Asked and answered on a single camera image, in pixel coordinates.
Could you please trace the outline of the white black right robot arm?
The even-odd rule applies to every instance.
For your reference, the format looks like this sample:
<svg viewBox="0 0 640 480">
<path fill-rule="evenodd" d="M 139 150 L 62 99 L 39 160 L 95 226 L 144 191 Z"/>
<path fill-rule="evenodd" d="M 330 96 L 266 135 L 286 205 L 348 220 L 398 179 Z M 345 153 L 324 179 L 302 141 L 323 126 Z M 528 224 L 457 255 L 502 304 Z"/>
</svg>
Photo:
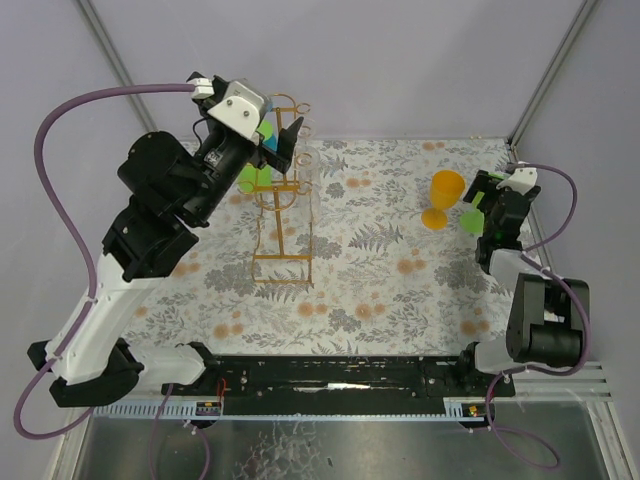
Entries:
<svg viewBox="0 0 640 480">
<path fill-rule="evenodd" d="M 565 280 L 528 257 L 521 227 L 541 189 L 533 167 L 514 167 L 499 176 L 481 170 L 463 200 L 484 216 L 475 259 L 484 273 L 512 294 L 502 337 L 468 345 L 453 376 L 465 389 L 486 375 L 533 370 L 569 376 L 585 364 L 590 350 L 589 286 Z"/>
</svg>

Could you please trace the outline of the orange plastic wine glass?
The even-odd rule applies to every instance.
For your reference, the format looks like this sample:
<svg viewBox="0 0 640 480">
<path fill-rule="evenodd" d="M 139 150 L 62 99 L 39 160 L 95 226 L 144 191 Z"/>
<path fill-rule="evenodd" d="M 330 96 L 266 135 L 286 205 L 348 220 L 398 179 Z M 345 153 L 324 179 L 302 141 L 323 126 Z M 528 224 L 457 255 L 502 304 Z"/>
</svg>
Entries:
<svg viewBox="0 0 640 480">
<path fill-rule="evenodd" d="M 446 211 L 458 202 L 464 190 L 465 180 L 460 174 L 452 170 L 437 172 L 429 190 L 430 207 L 421 215 L 423 225 L 431 230 L 445 228 L 448 223 Z"/>
</svg>

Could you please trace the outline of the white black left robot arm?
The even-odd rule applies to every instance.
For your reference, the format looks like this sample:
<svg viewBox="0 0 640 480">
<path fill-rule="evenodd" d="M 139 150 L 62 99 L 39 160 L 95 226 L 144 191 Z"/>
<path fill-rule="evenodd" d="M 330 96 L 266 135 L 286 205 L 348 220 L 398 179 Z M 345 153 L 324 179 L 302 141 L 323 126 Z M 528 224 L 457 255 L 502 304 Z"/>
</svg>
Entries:
<svg viewBox="0 0 640 480">
<path fill-rule="evenodd" d="M 36 135 L 34 153 L 63 114 L 116 96 L 185 92 L 197 105 L 208 136 L 189 152 L 172 134 L 141 136 L 118 168 L 130 191 L 127 206 L 109 227 L 98 259 L 87 259 L 89 284 L 74 316 L 53 339 L 31 345 L 40 373 L 50 373 L 62 408 L 99 407 L 144 390 L 191 396 L 221 391 L 219 362 L 199 342 L 141 348 L 123 331 L 137 308 L 197 244 L 214 210 L 246 166 L 286 173 L 293 162 L 302 120 L 265 142 L 260 125 L 272 108 L 269 96 L 243 79 L 193 75 L 184 83 L 147 84 L 90 92 L 51 112 Z"/>
</svg>

